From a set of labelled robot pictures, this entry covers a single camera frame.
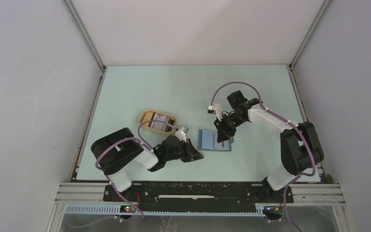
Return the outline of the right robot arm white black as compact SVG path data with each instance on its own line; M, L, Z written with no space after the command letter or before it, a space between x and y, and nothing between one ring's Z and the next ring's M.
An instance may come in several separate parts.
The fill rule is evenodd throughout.
M323 161L324 153L314 125L305 121L297 123L273 113L258 98L248 100L241 91L231 93L227 100L232 108L230 113L223 111L220 104L211 103L207 112L215 114L217 142L234 137L236 128L245 122L257 123L279 136L281 165L262 181L262 197L274 202L281 196L281 189L305 175L316 173L316 165Z

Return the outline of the white grey credit card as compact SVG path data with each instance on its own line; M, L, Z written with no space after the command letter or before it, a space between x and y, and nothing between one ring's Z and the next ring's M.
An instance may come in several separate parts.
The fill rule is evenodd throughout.
M174 120L167 117L166 115L160 115L156 114L152 118L153 122L149 123L149 127L163 132L170 132L172 130L172 127L169 126L173 125Z

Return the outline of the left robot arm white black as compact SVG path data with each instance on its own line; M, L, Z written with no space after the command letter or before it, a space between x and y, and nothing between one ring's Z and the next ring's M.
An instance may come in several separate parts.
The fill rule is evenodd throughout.
M115 196L121 201L128 201L133 196L133 187L125 167L130 163L137 162L155 172L168 161L193 162L204 158L186 137L187 132L188 127L181 127L174 135L151 147L134 137L129 128L123 128L96 140L90 150L96 158L95 167L115 187Z

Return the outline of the blue card holder wallet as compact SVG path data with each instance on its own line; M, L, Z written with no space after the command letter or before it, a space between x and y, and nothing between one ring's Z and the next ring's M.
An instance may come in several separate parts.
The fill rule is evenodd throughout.
M217 131L200 129L198 150L213 151L213 152L230 152L232 151L233 139L223 142L217 142Z

